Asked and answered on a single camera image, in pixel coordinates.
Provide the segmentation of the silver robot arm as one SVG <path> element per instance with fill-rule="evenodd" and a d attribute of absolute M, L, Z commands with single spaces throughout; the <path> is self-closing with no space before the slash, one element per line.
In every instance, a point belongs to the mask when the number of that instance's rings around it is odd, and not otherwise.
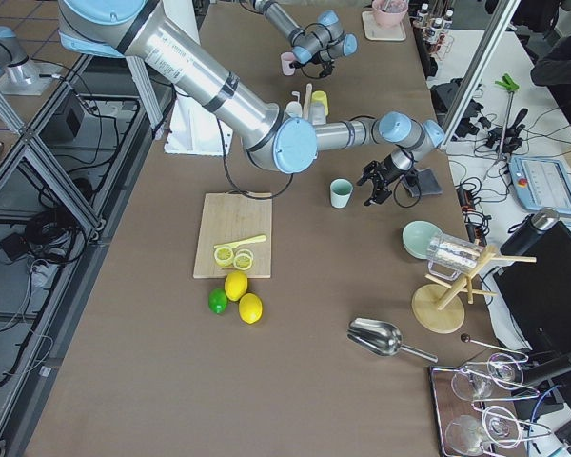
<path fill-rule="evenodd" d="M 277 1 L 238 1 L 238 4 L 248 12 L 262 15 L 286 38 L 295 59 L 292 68 L 308 76 L 307 65 L 321 67 L 319 74 L 311 79 L 329 77 L 337 59 L 357 52 L 357 37 L 345 31 L 334 10 L 325 10 L 314 22 L 302 27 Z"/>
<path fill-rule="evenodd" d="M 62 45 L 97 56 L 139 57 L 175 87 L 241 137 L 256 167 L 292 176 L 308 169 L 319 152 L 391 143 L 396 150 L 363 169 L 371 181 L 368 205 L 391 194 L 389 185 L 412 173 L 416 162 L 444 139 L 433 120 L 423 123 L 392 111 L 379 119 L 362 118 L 314 125 L 262 101 L 240 78 L 223 67 L 168 16 L 160 1 L 61 1 Z"/>

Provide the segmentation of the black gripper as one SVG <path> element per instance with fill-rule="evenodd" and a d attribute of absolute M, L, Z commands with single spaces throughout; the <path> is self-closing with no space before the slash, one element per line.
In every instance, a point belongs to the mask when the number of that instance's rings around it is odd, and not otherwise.
<path fill-rule="evenodd" d="M 329 77 L 334 70 L 334 60 L 325 52 L 317 52 L 310 60 L 311 64 L 319 65 L 322 69 L 313 79 L 325 79 Z"/>
<path fill-rule="evenodd" d="M 362 171 L 357 186 L 363 185 L 366 181 L 371 181 L 372 192 L 364 201 L 365 206 L 382 204 L 387 200 L 392 191 L 389 185 L 395 181 L 404 179 L 405 176 L 414 169 L 415 159 L 413 154 L 406 149 L 396 149 L 383 161 L 371 161 Z"/>

